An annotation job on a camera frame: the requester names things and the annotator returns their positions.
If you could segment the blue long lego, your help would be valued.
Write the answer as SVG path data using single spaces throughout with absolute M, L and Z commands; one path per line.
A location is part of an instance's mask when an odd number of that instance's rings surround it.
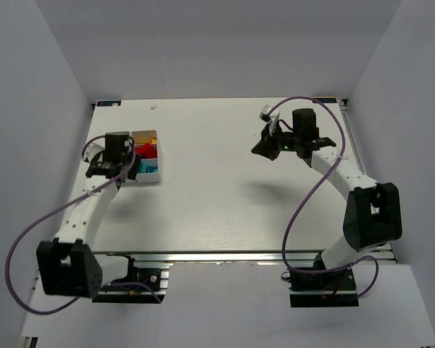
M 142 159 L 138 167 L 138 173 L 150 174 L 157 173 L 159 169 L 157 159 Z

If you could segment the red lego brick top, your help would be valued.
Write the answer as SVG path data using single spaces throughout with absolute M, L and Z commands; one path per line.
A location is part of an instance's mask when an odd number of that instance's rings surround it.
M 136 148 L 136 153 L 142 159 L 155 159 L 158 157 L 158 151 L 154 144 L 142 144 Z

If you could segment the yellow lego brick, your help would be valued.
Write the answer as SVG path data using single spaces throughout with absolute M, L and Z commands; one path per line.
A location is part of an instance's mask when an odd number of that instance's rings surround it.
M 155 144 L 157 142 L 157 137 L 145 134 L 137 134 L 134 136 L 134 140 L 137 144 Z

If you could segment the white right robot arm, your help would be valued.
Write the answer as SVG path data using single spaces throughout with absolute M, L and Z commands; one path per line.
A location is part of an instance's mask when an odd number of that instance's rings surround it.
M 273 161 L 281 152 L 294 152 L 322 175 L 342 195 L 347 205 L 343 234 L 315 259 L 312 268 L 298 273 L 334 273 L 365 259 L 370 250 L 400 239 L 402 219 L 399 191 L 393 183 L 379 183 L 368 177 L 345 156 L 344 150 L 328 137 L 322 137 L 313 109 L 292 112 L 292 125 L 280 127 L 280 112 L 265 106 L 260 114 L 265 122 L 252 153 Z

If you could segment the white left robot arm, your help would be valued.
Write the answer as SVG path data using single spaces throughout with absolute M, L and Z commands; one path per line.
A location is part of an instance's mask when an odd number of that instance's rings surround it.
M 102 139 L 103 146 L 90 142 L 84 147 L 86 179 L 70 216 L 51 241 L 42 241 L 37 247 L 47 295 L 93 299 L 103 286 L 129 274 L 128 257 L 95 255 L 93 247 L 110 203 L 124 182 L 135 178 L 141 158 L 127 131 L 107 133 Z

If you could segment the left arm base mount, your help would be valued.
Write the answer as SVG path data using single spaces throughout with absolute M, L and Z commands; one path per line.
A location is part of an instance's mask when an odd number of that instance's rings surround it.
M 127 273 L 103 285 L 93 303 L 161 304 L 165 298 L 170 266 L 157 262 L 142 262 L 132 256 Z

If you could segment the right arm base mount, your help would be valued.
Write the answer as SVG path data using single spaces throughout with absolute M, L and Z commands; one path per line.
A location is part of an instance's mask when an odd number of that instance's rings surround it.
M 359 306 L 357 287 L 351 269 L 318 275 L 287 270 L 282 272 L 281 280 L 289 284 L 292 308 Z

